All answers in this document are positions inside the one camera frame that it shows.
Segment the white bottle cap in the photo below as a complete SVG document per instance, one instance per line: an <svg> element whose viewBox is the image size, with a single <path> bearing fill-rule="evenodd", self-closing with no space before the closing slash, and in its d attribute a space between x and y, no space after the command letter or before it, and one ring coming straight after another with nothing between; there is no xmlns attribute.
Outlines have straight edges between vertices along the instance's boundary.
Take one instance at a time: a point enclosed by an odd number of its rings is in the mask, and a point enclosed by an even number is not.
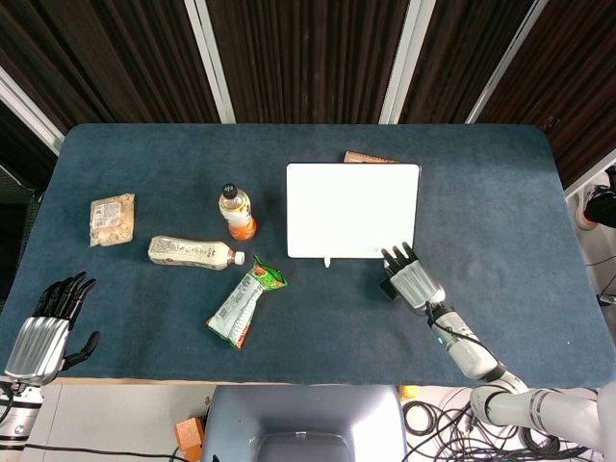
<svg viewBox="0 0 616 462"><path fill-rule="evenodd" d="M244 264L244 253L243 252L235 252L235 264L236 265Z"/></svg>

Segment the green snack package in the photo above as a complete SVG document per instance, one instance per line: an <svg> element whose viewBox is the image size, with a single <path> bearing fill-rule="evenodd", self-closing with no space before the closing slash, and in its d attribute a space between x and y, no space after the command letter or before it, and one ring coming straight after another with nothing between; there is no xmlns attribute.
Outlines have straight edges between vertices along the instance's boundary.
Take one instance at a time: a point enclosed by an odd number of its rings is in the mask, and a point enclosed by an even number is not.
<svg viewBox="0 0 616 462"><path fill-rule="evenodd" d="M261 294L287 285L286 279L278 269L264 265L256 255L254 260L252 269L215 314L205 322L217 335L229 341L237 349L242 348Z"/></svg>

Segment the bottle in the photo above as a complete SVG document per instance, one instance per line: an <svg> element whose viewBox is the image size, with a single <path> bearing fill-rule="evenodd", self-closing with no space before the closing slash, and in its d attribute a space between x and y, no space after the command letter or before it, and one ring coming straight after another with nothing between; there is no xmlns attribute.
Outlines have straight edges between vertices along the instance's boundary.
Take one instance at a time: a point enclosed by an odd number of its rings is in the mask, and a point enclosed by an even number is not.
<svg viewBox="0 0 616 462"><path fill-rule="evenodd" d="M233 264L244 264L244 253L232 250L225 243L188 241L167 236L152 238L147 255L158 265L186 265L216 271Z"/></svg>
<svg viewBox="0 0 616 462"><path fill-rule="evenodd" d="M229 223L229 234L233 239L248 241L254 237L257 232L257 222L250 213L250 199L244 191L227 183L222 187L218 207Z"/></svg>

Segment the robotic arm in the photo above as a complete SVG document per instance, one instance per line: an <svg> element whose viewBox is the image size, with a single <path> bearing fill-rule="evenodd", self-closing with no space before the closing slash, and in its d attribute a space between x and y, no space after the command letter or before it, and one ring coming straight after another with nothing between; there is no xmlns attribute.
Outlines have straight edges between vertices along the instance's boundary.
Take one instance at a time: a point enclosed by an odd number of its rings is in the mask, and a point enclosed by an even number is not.
<svg viewBox="0 0 616 462"><path fill-rule="evenodd" d="M86 361L98 345L95 331L80 352L64 356L68 335L96 282L80 286L85 277L80 272L49 286L19 330L5 369L9 382L0 381L0 462L19 460L42 406L40 387Z"/></svg>
<svg viewBox="0 0 616 462"><path fill-rule="evenodd" d="M598 402L529 390L447 306L445 290L413 249L407 243L402 248L405 253L394 247L393 255L382 250L389 278L381 288L390 298L401 295L416 315L427 316L428 326L460 371L485 382L471 393L471 407L480 420L540 430L599 450L605 460L616 461L616 382L602 388Z"/></svg>

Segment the lying bottle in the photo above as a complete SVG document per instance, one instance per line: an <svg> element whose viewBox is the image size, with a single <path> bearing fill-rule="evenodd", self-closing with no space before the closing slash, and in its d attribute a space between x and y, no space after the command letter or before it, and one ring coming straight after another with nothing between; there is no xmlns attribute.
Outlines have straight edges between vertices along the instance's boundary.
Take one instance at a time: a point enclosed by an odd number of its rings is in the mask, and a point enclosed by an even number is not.
<svg viewBox="0 0 616 462"><path fill-rule="evenodd" d="M225 243L188 241L167 236L152 238L147 255L158 265L186 265L216 271L233 264L244 264L244 253L232 250Z"/></svg>

